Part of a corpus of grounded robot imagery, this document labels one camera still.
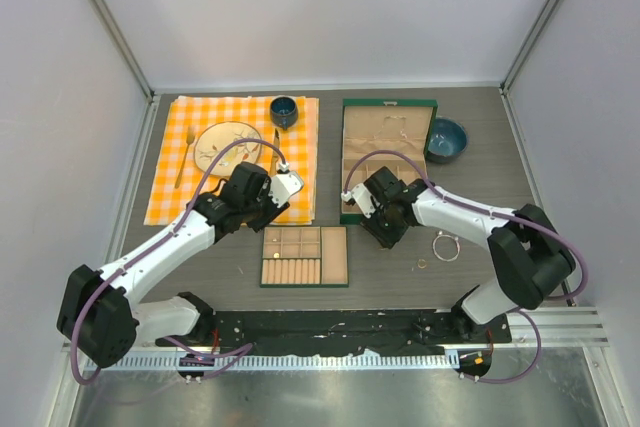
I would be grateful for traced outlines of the blue ceramic bowl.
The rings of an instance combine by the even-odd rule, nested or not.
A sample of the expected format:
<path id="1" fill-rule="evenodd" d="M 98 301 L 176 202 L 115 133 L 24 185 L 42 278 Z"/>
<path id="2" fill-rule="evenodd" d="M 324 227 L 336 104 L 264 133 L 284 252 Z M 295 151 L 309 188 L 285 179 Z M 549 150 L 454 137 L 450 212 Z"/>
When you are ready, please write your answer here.
<path id="1" fill-rule="evenodd" d="M 437 117 L 431 129 L 426 160 L 430 163 L 449 164 L 465 153 L 468 144 L 468 134 L 460 123 Z"/>

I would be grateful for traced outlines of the green jewelry box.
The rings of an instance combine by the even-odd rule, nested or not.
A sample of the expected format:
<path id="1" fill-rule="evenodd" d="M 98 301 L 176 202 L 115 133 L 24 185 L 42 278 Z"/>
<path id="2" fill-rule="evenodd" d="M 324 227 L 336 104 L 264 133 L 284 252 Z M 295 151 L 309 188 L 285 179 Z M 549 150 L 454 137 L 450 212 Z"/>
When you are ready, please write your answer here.
<path id="1" fill-rule="evenodd" d="M 434 99 L 347 98 L 343 101 L 341 185 L 353 188 L 381 167 L 409 184 L 426 170 L 438 103 Z"/>

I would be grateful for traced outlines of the gold fork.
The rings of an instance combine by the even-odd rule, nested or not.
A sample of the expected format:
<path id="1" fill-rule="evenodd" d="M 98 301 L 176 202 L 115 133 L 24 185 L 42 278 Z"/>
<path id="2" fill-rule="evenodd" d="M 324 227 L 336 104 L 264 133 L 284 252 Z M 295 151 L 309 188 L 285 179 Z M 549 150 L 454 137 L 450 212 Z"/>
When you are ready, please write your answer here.
<path id="1" fill-rule="evenodd" d="M 187 129 L 186 132 L 186 146 L 183 152 L 183 156 L 182 156 L 182 160 L 181 160 L 181 164 L 178 170 L 178 174 L 174 183 L 174 188 L 178 189 L 181 185 L 182 182 L 182 178 L 183 178 L 183 173 L 184 173 L 184 169 L 185 169 L 185 165 L 186 165 L 186 160 L 187 160 L 187 156 L 189 153 L 189 148 L 191 147 L 191 145 L 195 142 L 195 138 L 196 138 L 196 134 L 195 134 L 195 128 L 190 125 Z"/>

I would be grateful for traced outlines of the green jewelry tray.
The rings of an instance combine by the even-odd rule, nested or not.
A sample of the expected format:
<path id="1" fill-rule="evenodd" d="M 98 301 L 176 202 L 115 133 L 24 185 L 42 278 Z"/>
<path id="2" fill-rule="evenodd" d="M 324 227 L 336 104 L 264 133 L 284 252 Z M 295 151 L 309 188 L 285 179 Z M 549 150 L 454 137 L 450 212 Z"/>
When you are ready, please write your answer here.
<path id="1" fill-rule="evenodd" d="M 260 286 L 347 287 L 347 230 L 332 227 L 268 227 L 264 232 Z"/>

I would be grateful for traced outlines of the gold knife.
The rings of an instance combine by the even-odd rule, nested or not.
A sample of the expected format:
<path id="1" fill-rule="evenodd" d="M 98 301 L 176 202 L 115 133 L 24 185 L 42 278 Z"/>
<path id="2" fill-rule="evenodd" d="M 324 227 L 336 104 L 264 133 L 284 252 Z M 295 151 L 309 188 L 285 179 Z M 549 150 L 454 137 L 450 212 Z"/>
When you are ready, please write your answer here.
<path id="1" fill-rule="evenodd" d="M 270 170 L 269 170 L 269 174 L 271 176 L 274 176 L 277 174 L 277 166 L 280 161 L 280 155 L 278 154 L 278 150 L 280 148 L 280 136 L 279 136 L 278 129 L 275 129 L 273 146 L 275 147 L 275 150 L 271 159 Z"/>

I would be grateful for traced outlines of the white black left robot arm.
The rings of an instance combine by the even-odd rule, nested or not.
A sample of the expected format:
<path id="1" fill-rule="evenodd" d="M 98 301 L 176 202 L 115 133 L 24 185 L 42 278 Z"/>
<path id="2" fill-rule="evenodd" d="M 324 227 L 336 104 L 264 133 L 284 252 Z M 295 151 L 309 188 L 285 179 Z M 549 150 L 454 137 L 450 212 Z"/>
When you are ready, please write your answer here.
<path id="1" fill-rule="evenodd" d="M 218 191 L 198 194 L 173 222 L 133 251 L 97 270 L 76 268 L 57 320 L 73 353 L 108 368 L 132 346 L 165 337 L 205 344 L 215 322 L 214 310 L 205 301 L 190 292 L 150 303 L 144 297 L 191 257 L 240 227 L 264 229 L 303 186 L 293 171 L 271 176 L 242 162 Z"/>

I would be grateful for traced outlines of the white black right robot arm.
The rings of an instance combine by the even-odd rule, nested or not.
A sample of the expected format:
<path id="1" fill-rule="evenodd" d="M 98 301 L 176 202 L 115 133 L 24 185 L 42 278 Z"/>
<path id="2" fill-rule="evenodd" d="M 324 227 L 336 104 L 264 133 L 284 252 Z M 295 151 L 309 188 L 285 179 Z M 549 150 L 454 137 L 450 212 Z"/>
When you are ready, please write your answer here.
<path id="1" fill-rule="evenodd" d="M 351 190 L 361 225 L 380 245 L 394 247 L 410 227 L 429 227 L 486 250 L 493 278 L 451 308 L 451 329 L 462 341 L 483 335 L 495 318 L 539 307 L 574 272 L 570 249 L 539 207 L 513 210 L 470 201 L 424 179 L 407 184 L 382 167 Z"/>

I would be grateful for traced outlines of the cream plate with branch pattern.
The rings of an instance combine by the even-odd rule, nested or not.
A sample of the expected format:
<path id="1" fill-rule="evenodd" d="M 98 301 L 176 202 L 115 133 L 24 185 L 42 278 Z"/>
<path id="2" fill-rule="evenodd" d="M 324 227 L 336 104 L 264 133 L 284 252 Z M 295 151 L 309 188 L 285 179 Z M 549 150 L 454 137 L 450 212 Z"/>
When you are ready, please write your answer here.
<path id="1" fill-rule="evenodd" d="M 198 138 L 194 147 L 196 166 L 205 172 L 217 155 L 232 142 L 242 138 L 261 139 L 261 134 L 243 122 L 226 121 L 208 127 Z M 241 162 L 255 164 L 262 146 L 259 143 L 242 143 L 232 147 L 216 163 L 211 176 L 227 177 Z"/>

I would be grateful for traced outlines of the aluminium front rail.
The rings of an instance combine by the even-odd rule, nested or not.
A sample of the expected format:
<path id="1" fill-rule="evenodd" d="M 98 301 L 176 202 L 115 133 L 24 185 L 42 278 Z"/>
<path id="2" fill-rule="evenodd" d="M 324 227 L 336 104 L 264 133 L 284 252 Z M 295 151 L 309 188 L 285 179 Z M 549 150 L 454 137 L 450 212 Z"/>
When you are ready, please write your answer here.
<path id="1" fill-rule="evenodd" d="M 155 365 L 180 371 L 230 363 L 250 370 L 451 367 L 487 374 L 500 348 L 605 347 L 591 308 L 544 308 L 503 314 L 486 326 L 462 328 L 434 310 L 213 311 L 186 300 L 161 314 L 116 315 L 104 327 L 84 326 L 76 359 L 81 376 L 131 367 L 145 348 L 163 352 Z"/>

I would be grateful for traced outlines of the dark blue ceramic mug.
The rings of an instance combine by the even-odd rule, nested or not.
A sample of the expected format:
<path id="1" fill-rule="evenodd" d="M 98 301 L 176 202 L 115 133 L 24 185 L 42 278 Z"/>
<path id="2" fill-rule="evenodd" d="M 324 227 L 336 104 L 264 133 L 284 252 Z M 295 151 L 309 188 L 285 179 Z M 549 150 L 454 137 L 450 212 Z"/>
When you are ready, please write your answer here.
<path id="1" fill-rule="evenodd" d="M 284 131 L 293 127 L 298 120 L 298 106 L 294 98 L 279 96 L 269 105 L 271 122 Z"/>

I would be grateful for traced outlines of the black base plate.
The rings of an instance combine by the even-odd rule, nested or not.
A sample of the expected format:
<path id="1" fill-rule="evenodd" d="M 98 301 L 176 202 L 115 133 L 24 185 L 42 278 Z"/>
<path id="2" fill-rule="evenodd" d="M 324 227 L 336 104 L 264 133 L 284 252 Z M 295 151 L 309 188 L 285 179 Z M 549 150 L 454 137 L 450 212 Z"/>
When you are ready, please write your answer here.
<path id="1" fill-rule="evenodd" d="M 430 355 L 449 344 L 507 344 L 507 317 L 474 326 L 435 310 L 218 311 L 203 327 L 173 336 L 190 346 L 230 352 L 247 343 L 256 356 L 345 357 Z"/>

